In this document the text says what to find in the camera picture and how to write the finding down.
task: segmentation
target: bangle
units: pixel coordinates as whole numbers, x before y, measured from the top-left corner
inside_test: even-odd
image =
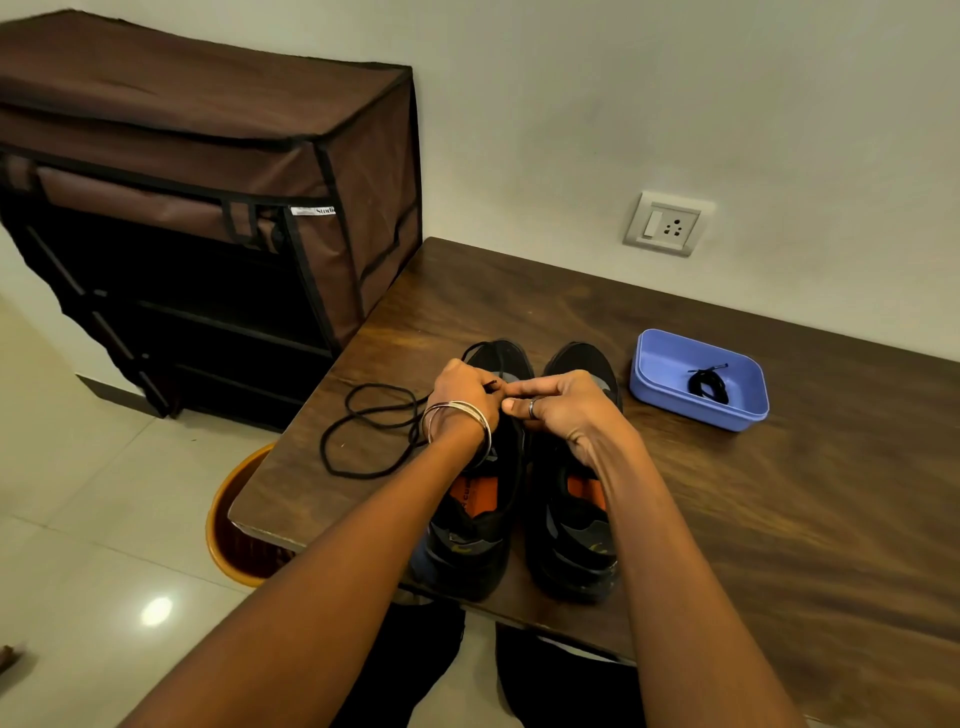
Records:
[[[437,415],[437,411],[443,409],[444,407],[450,407],[451,409],[457,409],[461,412],[466,412],[470,415],[476,422],[483,427],[483,445],[481,446],[483,450],[483,457],[474,458],[476,462],[471,460],[467,468],[473,468],[482,463],[487,459],[487,455],[490,454],[490,450],[493,446],[493,433],[490,429],[490,423],[487,422],[487,418],[484,417],[483,412],[481,412],[476,406],[470,404],[468,401],[461,400],[451,400],[451,401],[439,401],[436,404],[431,404],[426,408],[426,411],[423,413],[423,429],[426,433],[426,441],[428,443],[433,442],[433,432],[432,425],[434,417]]]

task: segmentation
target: wood grain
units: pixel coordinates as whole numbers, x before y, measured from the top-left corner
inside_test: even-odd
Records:
[[[637,336],[666,330],[748,354],[769,418],[733,434],[625,398],[700,547],[805,713],[847,726],[960,725],[960,364],[438,239],[396,281],[234,503],[302,547],[379,482],[329,476],[321,432],[355,384],[425,394],[447,359],[508,337],[537,371],[589,341],[626,386]],[[367,401],[385,402],[382,396]],[[331,452],[377,470],[402,435],[348,425]],[[522,534],[475,608],[630,657],[623,594],[557,602]]]

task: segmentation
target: tiled floor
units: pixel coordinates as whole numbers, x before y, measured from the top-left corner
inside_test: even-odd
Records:
[[[275,437],[97,400],[0,300],[0,643],[28,647],[0,675],[3,728],[115,725],[243,601],[210,562],[204,518],[226,473]],[[519,725],[492,644],[492,623],[468,615],[411,726]]]

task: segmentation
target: black shoelace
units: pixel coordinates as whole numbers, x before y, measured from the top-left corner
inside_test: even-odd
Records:
[[[467,357],[470,356],[474,351],[480,347],[488,345],[489,343],[489,341],[478,341],[476,344],[467,347],[467,350],[460,357],[461,361],[467,361]],[[496,355],[500,365],[500,371],[498,372],[498,375],[503,377],[504,363],[503,355],[500,352],[500,349],[496,350]],[[492,385],[492,381],[484,385],[484,390],[487,392],[487,394],[490,394],[493,391],[493,389],[490,389]],[[382,404],[376,407],[364,407],[363,409],[353,409],[351,406],[353,398],[365,389],[388,389],[392,392],[399,392],[408,398],[409,401],[399,402],[397,404]],[[426,404],[426,401],[429,399],[429,394],[418,399],[417,395],[406,387],[398,387],[395,384],[385,384],[378,381],[369,381],[353,387],[353,389],[347,393],[347,396],[344,397],[344,407],[347,409],[347,414],[324,430],[324,434],[320,436],[320,459],[324,463],[326,471],[331,475],[348,477],[352,478],[353,480],[374,480],[378,477],[390,475],[391,473],[397,471],[400,466],[407,461],[415,449],[422,448],[424,445],[426,445],[426,440],[422,440],[420,438],[420,420],[423,418],[420,408],[423,407]],[[383,412],[402,412],[404,410],[410,410],[413,414],[411,415],[410,419],[404,420],[400,423],[381,423],[371,418],[371,415],[381,414]],[[330,458],[326,452],[327,445],[330,442],[330,436],[342,426],[349,422],[353,422],[354,420],[360,420],[374,429],[401,429],[402,427],[409,427],[407,430],[407,447],[396,459],[396,462],[393,465],[388,468],[384,468],[382,471],[376,471],[374,473],[361,473],[358,471],[340,470],[339,468],[334,468],[333,465],[330,464]]]
[[[727,385],[723,379],[716,373],[717,369],[724,369],[729,364],[718,364],[709,369],[691,369],[695,374],[686,383],[686,389],[691,395],[697,397],[706,397],[708,400],[719,402],[720,404],[730,404],[730,396],[727,394]],[[704,385],[710,388],[710,392],[704,389]]]

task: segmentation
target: switch plate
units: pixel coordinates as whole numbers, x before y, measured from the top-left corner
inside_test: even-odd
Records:
[[[623,242],[687,257],[703,239],[715,211],[716,204],[707,200],[644,191]]]

